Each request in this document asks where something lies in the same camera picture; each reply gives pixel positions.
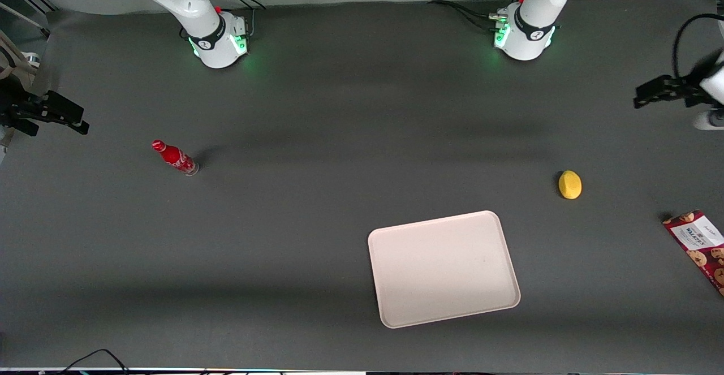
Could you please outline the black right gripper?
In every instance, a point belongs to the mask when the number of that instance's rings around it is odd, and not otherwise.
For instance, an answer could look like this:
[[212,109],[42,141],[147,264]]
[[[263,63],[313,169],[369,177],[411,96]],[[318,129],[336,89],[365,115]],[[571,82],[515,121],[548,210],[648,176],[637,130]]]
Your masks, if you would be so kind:
[[81,135],[87,135],[90,125],[83,120],[83,114],[83,107],[55,91],[31,94],[16,77],[1,80],[2,127],[14,128],[29,137],[36,137],[39,126],[30,121],[34,118],[39,122],[57,123]]

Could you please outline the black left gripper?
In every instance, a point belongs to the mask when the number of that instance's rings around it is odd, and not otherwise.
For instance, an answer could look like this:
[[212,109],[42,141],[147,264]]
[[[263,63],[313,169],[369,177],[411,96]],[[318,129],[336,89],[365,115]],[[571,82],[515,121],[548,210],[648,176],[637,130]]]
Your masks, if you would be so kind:
[[682,100],[685,107],[690,109],[696,105],[708,104],[709,95],[696,79],[689,76],[673,78],[670,75],[661,75],[636,87],[633,106],[634,109],[642,109],[656,102],[675,100]]

